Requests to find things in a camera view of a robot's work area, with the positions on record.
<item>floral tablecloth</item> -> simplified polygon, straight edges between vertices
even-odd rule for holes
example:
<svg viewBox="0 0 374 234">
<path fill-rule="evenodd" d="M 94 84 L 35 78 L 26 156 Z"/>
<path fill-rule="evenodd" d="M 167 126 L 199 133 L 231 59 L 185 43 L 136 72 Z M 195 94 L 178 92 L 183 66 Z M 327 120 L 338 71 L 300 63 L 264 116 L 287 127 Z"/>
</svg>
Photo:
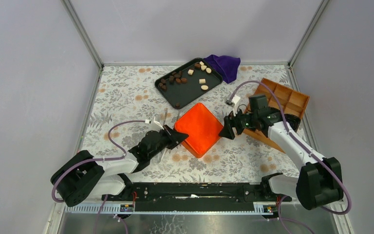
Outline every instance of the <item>floral tablecloth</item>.
<svg viewBox="0 0 374 234">
<path fill-rule="evenodd" d="M 193 105 L 203 103 L 223 123 L 231 109 L 224 103 L 232 91 L 246 80 L 267 78 L 290 87 L 284 65 L 240 66 L 237 80 L 222 83 L 181 110 L 173 109 L 155 89 L 154 81 L 177 66 L 107 66 L 104 67 L 95 97 L 82 149 L 94 156 L 122 155 L 107 136 L 115 124 L 126 120 L 151 119 L 155 114 L 165 124 L 174 126 Z M 250 83 L 238 91 L 252 95 L 257 84 Z M 125 149 L 136 145 L 150 127 L 143 123 L 122 125 L 112 132 L 113 139 Z M 305 138 L 303 126 L 298 134 Z M 201 159 L 195 158 L 183 146 L 168 150 L 161 162 L 152 161 L 143 171 L 128 174 L 132 182 L 260 182 L 261 177 L 275 172 L 298 176 L 293 162 L 285 154 L 242 134 L 234 140 L 220 139 Z"/>
</svg>

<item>purple cloth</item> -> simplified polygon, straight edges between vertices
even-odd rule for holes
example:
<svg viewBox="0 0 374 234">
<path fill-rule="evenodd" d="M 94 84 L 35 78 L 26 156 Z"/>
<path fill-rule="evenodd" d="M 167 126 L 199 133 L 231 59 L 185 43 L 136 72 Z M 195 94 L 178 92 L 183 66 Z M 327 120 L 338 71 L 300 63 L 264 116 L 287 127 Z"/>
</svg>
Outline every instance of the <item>purple cloth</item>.
<svg viewBox="0 0 374 234">
<path fill-rule="evenodd" d="M 210 55 L 205 58 L 206 61 L 216 72 L 222 75 L 223 80 L 228 84 L 236 80 L 237 69 L 240 65 L 240 58 L 230 56 Z"/>
</svg>

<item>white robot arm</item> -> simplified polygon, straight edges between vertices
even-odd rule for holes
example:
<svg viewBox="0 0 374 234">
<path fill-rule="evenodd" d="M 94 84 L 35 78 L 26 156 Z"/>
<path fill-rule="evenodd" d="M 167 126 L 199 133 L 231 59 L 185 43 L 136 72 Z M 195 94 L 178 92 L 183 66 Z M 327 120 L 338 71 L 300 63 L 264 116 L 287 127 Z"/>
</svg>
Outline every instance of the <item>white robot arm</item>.
<svg viewBox="0 0 374 234">
<path fill-rule="evenodd" d="M 51 183 L 63 200 L 56 196 L 53 199 L 65 201 L 71 207 L 87 198 L 118 195 L 126 187 L 125 180 L 119 174 L 143 170 L 162 150 L 173 149 L 188 137 L 167 125 L 161 126 L 157 121 L 153 121 L 152 126 L 155 130 L 147 132 L 124 158 L 99 158 L 86 150 L 78 152 L 51 177 Z"/>
<path fill-rule="evenodd" d="M 229 103 L 233 106 L 233 111 L 224 117 L 224 127 L 219 136 L 234 139 L 232 128 L 236 128 L 237 134 L 241 134 L 244 129 L 260 130 L 284 150 L 300 171 L 298 178 L 281 173 L 263 177 L 266 195 L 296 197 L 308 210 L 343 198 L 343 190 L 339 184 L 312 155 L 322 160 L 341 180 L 339 162 L 334 157 L 326 158 L 318 153 L 296 134 L 294 129 L 300 124 L 298 117 L 285 115 L 286 120 L 283 121 L 279 110 L 268 107 L 265 95 L 250 96 L 250 111 L 247 113 L 237 108 L 239 100 L 235 96 Z"/>
</svg>

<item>black tray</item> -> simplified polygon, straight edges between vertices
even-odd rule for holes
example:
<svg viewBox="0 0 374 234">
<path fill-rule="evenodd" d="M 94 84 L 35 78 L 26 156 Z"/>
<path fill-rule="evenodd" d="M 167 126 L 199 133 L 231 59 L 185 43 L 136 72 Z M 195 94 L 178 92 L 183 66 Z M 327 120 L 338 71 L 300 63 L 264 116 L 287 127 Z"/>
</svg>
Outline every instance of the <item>black tray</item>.
<svg viewBox="0 0 374 234">
<path fill-rule="evenodd" d="M 211 73 L 208 74 L 205 70 L 195 69 L 194 64 L 202 61 L 207 67 L 211 69 Z M 193 69 L 193 75 L 189 75 L 187 72 L 189 69 Z M 177 84 L 175 81 L 173 84 L 170 84 L 168 80 L 173 72 L 183 71 L 181 78 L 187 78 L 187 83 Z M 166 80 L 167 90 L 162 90 L 158 84 L 161 82 L 161 79 Z M 200 84 L 199 79 L 206 79 L 205 84 Z M 202 58 L 195 58 L 190 62 L 178 67 L 174 71 L 166 74 L 165 76 L 160 77 L 154 83 L 154 86 L 160 91 L 163 97 L 170 103 L 170 105 L 176 109 L 181 109 L 188 105 L 190 102 L 194 101 L 201 95 L 210 91 L 212 88 L 216 87 L 223 81 L 223 77 L 214 71 L 214 69 L 206 63 Z M 206 91 L 201 89 L 202 85 L 207 85 L 208 89 Z"/>
</svg>

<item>wooden tray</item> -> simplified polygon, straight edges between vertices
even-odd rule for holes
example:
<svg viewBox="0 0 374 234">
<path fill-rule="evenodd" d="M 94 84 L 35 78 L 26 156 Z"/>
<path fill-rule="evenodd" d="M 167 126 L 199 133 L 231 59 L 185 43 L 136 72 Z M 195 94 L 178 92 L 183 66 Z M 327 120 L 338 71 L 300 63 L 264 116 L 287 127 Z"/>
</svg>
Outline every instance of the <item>wooden tray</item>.
<svg viewBox="0 0 374 234">
<path fill-rule="evenodd" d="M 308 95 L 302 94 L 266 78 L 262 79 L 262 83 L 267 85 L 267 87 L 269 87 L 279 99 L 280 105 L 285 114 L 296 115 L 302 119 L 306 110 L 307 102 L 309 101 Z M 265 94 L 268 105 L 276 109 L 279 108 L 275 99 L 272 98 L 270 92 L 263 86 L 259 85 L 254 94 Z M 284 151 L 275 142 L 265 137 L 259 130 L 253 132 L 249 129 L 245 129 L 244 133 L 284 153 Z"/>
</svg>

